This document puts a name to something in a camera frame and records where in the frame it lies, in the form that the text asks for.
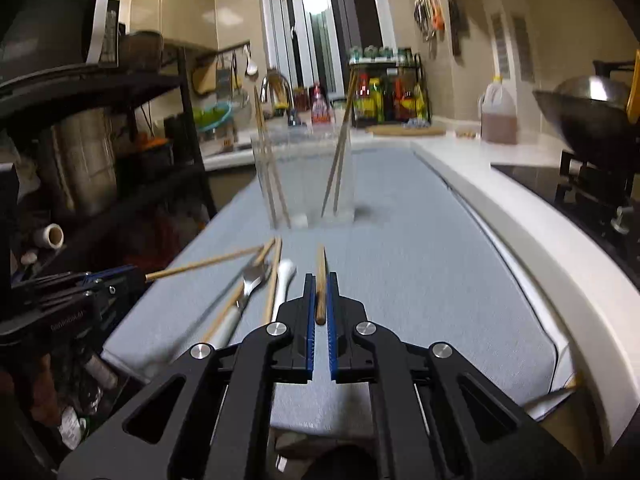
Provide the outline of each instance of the chopstick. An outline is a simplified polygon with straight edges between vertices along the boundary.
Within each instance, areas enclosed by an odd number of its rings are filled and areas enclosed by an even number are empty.
[[[273,261],[271,263],[271,276],[269,278],[269,291],[267,293],[267,303],[264,308],[264,317],[262,324],[268,325],[271,322],[273,314],[273,301],[276,297],[276,284],[278,283],[278,266],[280,265],[280,255],[282,253],[282,238],[276,238],[276,248],[273,253]]]
[[[344,111],[344,118],[342,119],[342,126],[340,127],[340,135],[338,136],[338,143],[335,147],[334,161],[331,164],[331,171],[329,172],[329,180],[326,183],[326,190],[324,191],[324,200],[322,200],[322,211],[320,216],[324,216],[324,210],[326,209],[326,203],[329,200],[329,193],[331,193],[331,184],[334,181],[335,167],[340,159],[340,167],[338,168],[338,177],[335,184],[334,195],[334,213],[338,209],[338,195],[340,194],[340,179],[342,177],[342,162],[344,160],[344,145],[347,140],[347,131],[349,121],[351,117],[351,108],[353,107],[353,96],[355,95],[356,85],[358,83],[358,71],[356,69],[351,70],[351,77],[349,79],[349,89],[347,93],[347,105]]]
[[[316,281],[316,323],[326,322],[326,257],[324,245],[318,245],[318,275]]]
[[[256,107],[256,125],[258,128],[258,136],[262,141],[262,145],[264,147],[266,153],[266,168],[267,168],[267,185],[268,191],[271,193],[271,177],[269,176],[269,167],[273,168],[273,179],[276,183],[276,192],[278,193],[278,198],[280,199],[280,205],[282,206],[282,213],[287,222],[287,227],[291,229],[291,218],[289,217],[289,210],[287,209],[287,201],[284,198],[284,193],[282,192],[282,184],[280,182],[280,173],[278,172],[278,167],[276,165],[276,160],[273,156],[273,150],[271,149],[271,139],[269,138],[269,133],[264,125],[264,116],[262,114],[262,106],[260,105],[260,98],[258,97],[258,89],[254,86],[254,100]],[[276,225],[276,217],[275,217],[275,209],[273,208],[273,204],[270,203],[271,212],[273,214],[273,226]]]
[[[276,239],[272,238],[264,245],[264,247],[260,251],[260,254],[258,254],[255,257],[255,260],[252,261],[252,265],[259,265],[264,261],[267,254],[269,254],[269,251],[271,251],[271,247],[273,246],[275,241]],[[236,304],[236,301],[240,299],[243,292],[244,292],[244,285],[242,284],[242,282],[240,282],[238,283],[238,286],[236,286],[234,291],[231,293],[231,296],[229,297],[229,300],[226,302],[225,307],[220,311],[220,314],[216,316],[216,319],[213,321],[213,323],[211,323],[209,329],[207,330],[207,332],[205,333],[202,339],[203,342],[207,342],[211,339],[215,331],[219,328],[220,324],[222,323],[222,320],[225,319],[226,313],[229,312],[229,310]]]
[[[158,270],[158,272],[150,272],[145,276],[145,280],[147,283],[149,283],[155,280],[160,280],[161,278],[166,278],[167,276],[173,276],[174,274],[187,272],[187,270],[199,269],[201,267],[207,267],[210,265],[219,264],[221,262],[226,262],[228,260],[239,258],[240,256],[245,256],[246,254],[257,253],[263,247],[264,246],[262,245],[258,245],[255,247],[249,247],[248,249],[242,249],[234,253],[227,253],[227,254],[223,254],[222,256],[214,256],[213,258],[200,260],[199,262],[194,262],[192,264],[187,264],[185,266],[175,267],[173,269]]]
[[[264,140],[264,117],[262,116],[262,107],[260,106],[260,97],[258,96],[258,90],[254,86],[254,104],[255,104],[255,123],[258,129],[258,138],[260,139],[260,158],[262,159],[262,167],[266,177],[264,183],[267,190],[267,200],[269,202],[269,209],[271,211],[271,227],[276,227],[276,208],[273,202],[273,192],[271,191],[271,177],[269,175],[269,161],[267,159],[266,143]]]

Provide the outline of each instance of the white handle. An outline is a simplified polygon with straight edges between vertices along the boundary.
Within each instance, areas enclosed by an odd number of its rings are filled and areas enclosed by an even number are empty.
[[[238,307],[231,307],[231,310],[226,313],[225,319],[222,320],[222,323],[220,323],[220,326],[208,343],[216,350],[227,346],[231,340],[231,336],[236,331],[241,315],[242,312],[240,312]]]
[[[273,301],[273,314],[271,314],[271,322],[276,321],[278,317],[278,309],[280,305],[287,301],[287,289],[289,283],[296,273],[296,266],[291,260],[282,260],[278,266],[278,286],[276,288],[276,297]]]

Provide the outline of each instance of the stainless steel pot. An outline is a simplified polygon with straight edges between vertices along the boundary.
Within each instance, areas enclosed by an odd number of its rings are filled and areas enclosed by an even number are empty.
[[[92,216],[117,199],[111,120],[104,108],[80,112],[44,130],[38,161],[59,217]]]
[[[628,64],[594,62],[596,72],[605,65],[606,73]],[[546,120],[579,158],[624,176],[640,170],[640,125],[627,116],[626,84],[601,75],[582,76],[553,92],[535,90],[533,95]]]
[[[626,103],[629,101],[631,88],[621,81],[615,81],[608,77],[588,75],[567,79],[556,87],[555,92],[602,101],[626,112]]]

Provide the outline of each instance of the plastic jug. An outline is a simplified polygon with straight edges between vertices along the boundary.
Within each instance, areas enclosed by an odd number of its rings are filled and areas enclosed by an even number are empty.
[[[500,76],[486,88],[478,99],[478,115],[481,120],[480,136],[488,142],[516,144],[518,142],[518,117],[516,105]]]

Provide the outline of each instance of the red bottle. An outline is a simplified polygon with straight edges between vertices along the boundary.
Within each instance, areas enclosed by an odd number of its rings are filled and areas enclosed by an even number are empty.
[[[311,105],[311,122],[312,123],[330,123],[331,115],[329,114],[329,105],[326,103],[320,85],[314,85],[314,97]]]

